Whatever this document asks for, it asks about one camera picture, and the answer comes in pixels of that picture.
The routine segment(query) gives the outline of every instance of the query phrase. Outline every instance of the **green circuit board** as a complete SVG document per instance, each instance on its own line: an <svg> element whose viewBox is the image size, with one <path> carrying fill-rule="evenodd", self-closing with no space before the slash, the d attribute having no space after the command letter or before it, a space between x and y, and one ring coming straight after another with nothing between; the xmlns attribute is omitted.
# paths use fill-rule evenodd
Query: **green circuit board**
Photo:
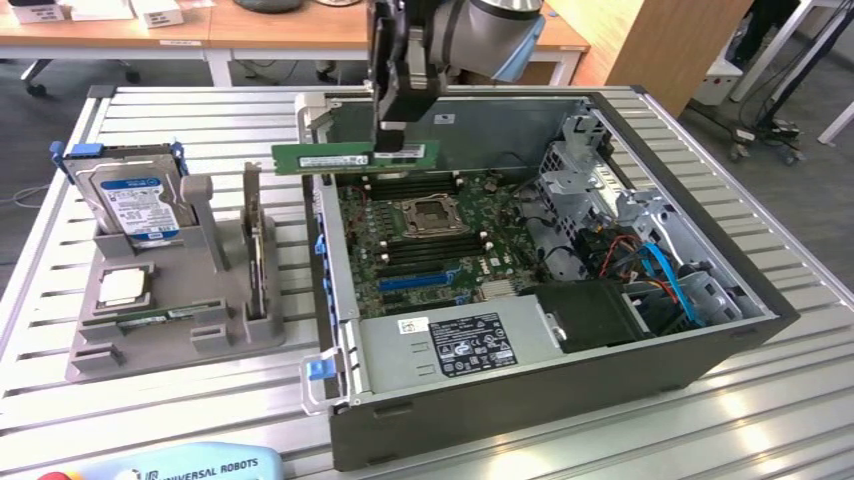
<svg viewBox="0 0 854 480"><path fill-rule="evenodd" d="M452 275L452 281L447 284L394 291L380 291L379 288L380 281L390 278L380 274L387 267L382 258L383 252L387 252L383 242L419 242L419 239L406 235L408 224L402 211L406 202L412 199L372 199L371 191L360 186L340 188L350 263L363 318L483 301L478 288L487 282L507 280L516 290L542 283L544 267L539 266L535 259L536 246L524 223L514 221L518 183L503 185L486 172L463 173L458 178L462 178L463 187L454 193L412 199L450 198L455 201L466 228L464 235L480 236L480 232L486 232L483 243L488 242L490 248L478 255L422 262L442 264L439 272ZM454 235L442 237L443 240L451 238ZM392 278L415 278L419 275L423 273L404 273Z"/></svg>

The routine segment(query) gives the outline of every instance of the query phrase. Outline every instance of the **white cable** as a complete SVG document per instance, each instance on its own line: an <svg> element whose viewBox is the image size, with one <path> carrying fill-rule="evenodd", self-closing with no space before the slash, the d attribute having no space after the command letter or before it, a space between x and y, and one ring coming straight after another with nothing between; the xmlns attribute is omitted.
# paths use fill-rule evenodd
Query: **white cable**
<svg viewBox="0 0 854 480"><path fill-rule="evenodd" d="M15 192L15 195L12 195L12 198L7 198L7 199L0 200L0 204L13 203L16 206L19 206L21 208L41 208L41 205L28 205L28 204L21 203L21 202L27 198L32 197L41 190L47 190L49 187L51 187L51 184L48 183L45 185L41 185L40 187L29 187L29 188L25 188L23 190L19 190L17 192Z"/></svg>

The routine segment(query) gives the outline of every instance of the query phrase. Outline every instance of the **cpu socket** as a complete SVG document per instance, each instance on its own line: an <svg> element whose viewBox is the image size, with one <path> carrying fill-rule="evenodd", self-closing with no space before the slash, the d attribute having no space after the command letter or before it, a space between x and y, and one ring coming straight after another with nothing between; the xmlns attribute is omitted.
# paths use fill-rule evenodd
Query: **cpu socket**
<svg viewBox="0 0 854 480"><path fill-rule="evenodd" d="M404 237L430 238L456 235L470 230L456 210L456 200L446 194L400 202L406 219Z"/></svg>

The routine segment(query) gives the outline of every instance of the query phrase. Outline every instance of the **motherboard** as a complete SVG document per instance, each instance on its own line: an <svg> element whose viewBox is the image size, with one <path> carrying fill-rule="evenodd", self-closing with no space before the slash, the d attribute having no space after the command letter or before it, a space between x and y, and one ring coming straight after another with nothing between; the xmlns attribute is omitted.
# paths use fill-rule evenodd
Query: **motherboard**
<svg viewBox="0 0 854 480"><path fill-rule="evenodd" d="M548 280L523 186L498 171L350 179L339 199L363 318L487 301Z"/></svg>

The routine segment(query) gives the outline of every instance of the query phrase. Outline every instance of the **hard drive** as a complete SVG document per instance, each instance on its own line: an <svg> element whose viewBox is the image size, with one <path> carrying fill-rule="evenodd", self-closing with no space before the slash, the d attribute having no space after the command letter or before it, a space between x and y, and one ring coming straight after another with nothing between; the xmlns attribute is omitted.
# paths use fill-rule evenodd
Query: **hard drive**
<svg viewBox="0 0 854 480"><path fill-rule="evenodd" d="M180 144L76 145L60 168L80 189L101 234L124 233L135 247L149 248L176 242L181 227L197 224L180 195L187 173Z"/></svg>

